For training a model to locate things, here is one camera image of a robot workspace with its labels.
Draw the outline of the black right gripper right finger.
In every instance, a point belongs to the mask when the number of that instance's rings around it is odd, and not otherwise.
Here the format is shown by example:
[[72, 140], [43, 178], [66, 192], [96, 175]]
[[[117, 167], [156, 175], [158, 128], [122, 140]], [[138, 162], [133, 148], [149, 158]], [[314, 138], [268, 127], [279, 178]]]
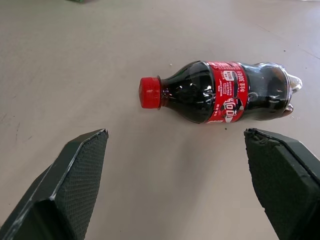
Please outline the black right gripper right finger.
[[244, 131], [255, 194], [280, 240], [320, 238], [320, 160], [300, 141]]

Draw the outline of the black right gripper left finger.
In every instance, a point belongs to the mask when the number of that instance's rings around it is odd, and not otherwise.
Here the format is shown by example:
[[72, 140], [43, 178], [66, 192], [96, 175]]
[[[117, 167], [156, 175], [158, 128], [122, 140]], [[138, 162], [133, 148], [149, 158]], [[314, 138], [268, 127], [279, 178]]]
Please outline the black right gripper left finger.
[[69, 141], [30, 185], [0, 228], [2, 240], [83, 240], [93, 214], [109, 134]]

